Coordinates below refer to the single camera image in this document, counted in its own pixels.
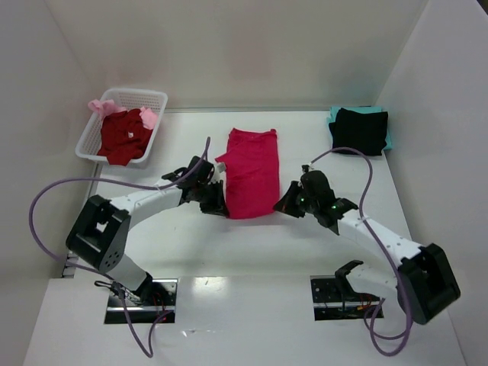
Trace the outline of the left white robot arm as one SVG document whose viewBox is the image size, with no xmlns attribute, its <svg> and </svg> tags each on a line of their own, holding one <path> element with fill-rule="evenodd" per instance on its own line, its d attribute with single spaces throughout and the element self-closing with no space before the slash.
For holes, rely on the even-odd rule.
<svg viewBox="0 0 488 366">
<path fill-rule="evenodd" d="M 222 162 L 195 156 L 188 167 L 163 175 L 153 190 L 112 199 L 91 196 L 67 236 L 66 246 L 94 270 L 117 282 L 137 303 L 167 304 L 171 293 L 125 254 L 129 232 L 164 210 L 192 201 L 199 203 L 204 214 L 228 217 L 220 177 L 225 170 Z"/>
</svg>

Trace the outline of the magenta t shirt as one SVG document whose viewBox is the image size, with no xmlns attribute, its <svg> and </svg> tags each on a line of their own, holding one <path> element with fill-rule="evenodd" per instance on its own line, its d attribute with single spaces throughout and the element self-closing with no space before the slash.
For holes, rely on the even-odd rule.
<svg viewBox="0 0 488 366">
<path fill-rule="evenodd" d="M 274 212 L 281 188 L 276 130 L 232 129 L 226 152 L 216 161 L 226 166 L 225 200 L 230 219 L 254 219 Z"/>
</svg>

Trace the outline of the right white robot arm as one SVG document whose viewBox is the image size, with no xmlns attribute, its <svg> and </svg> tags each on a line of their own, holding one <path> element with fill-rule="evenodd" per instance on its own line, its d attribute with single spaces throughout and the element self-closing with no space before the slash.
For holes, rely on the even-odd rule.
<svg viewBox="0 0 488 366">
<path fill-rule="evenodd" d="M 440 246 L 413 242 L 362 214 L 357 204 L 335 196 L 321 171 L 305 172 L 292 181 L 273 208 L 296 218 L 311 214 L 319 225 L 391 265 L 390 271 L 380 271 L 355 259 L 337 269 L 335 282 L 344 297 L 396 297 L 414 323 L 425 325 L 461 295 Z"/>
</svg>

